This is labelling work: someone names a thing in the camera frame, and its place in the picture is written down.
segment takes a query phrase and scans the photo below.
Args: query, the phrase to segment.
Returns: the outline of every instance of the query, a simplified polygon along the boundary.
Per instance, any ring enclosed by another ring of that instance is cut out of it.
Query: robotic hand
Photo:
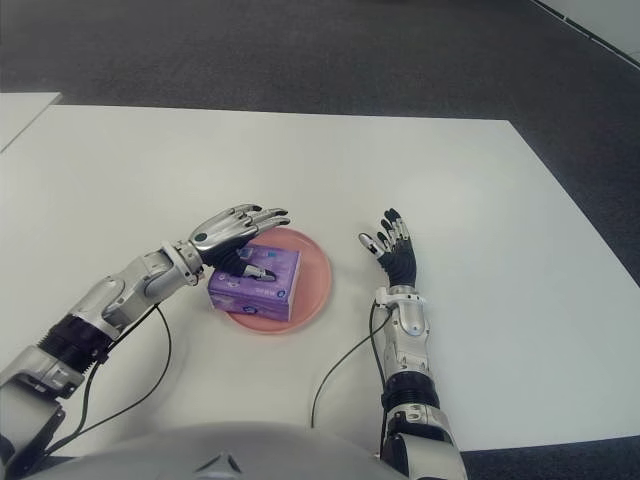
[[[384,392],[386,423],[382,460],[411,479],[467,478],[447,416],[431,378],[427,358],[429,324],[416,284],[416,259],[409,231],[397,211],[384,213],[386,235],[378,240],[359,235],[387,272],[389,285],[376,292],[376,304],[391,309],[384,326]]]
[[[0,372],[0,478],[27,472],[64,420],[58,397],[69,398],[111,345],[184,285],[197,285],[203,264],[235,276],[275,280],[273,272],[249,265],[236,251],[252,238],[290,222],[286,210],[257,205],[227,209],[196,228],[187,241],[133,260],[98,282],[40,341]]]

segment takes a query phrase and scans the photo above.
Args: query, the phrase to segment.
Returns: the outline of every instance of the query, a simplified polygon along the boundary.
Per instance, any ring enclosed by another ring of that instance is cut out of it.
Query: dark floor
[[[640,71],[528,0],[2,0],[0,88],[74,104],[508,119],[640,283]],[[638,438],[468,453],[640,478]]]

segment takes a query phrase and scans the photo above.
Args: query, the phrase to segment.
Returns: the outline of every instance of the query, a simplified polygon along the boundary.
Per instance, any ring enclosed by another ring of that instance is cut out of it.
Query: purple box
[[[249,277],[213,272],[209,280],[209,296],[213,306],[227,312],[288,322],[298,280],[300,253],[249,243],[238,254],[243,260],[274,272],[276,280],[261,282]]]

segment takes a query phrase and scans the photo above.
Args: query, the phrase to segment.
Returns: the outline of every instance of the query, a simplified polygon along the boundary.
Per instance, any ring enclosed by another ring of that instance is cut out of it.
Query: round plate
[[[243,327],[260,333],[283,333],[304,325],[322,309],[331,291],[329,259],[316,242],[290,228],[273,228],[251,243],[300,252],[300,271],[291,320],[280,322],[257,315],[227,312]]]

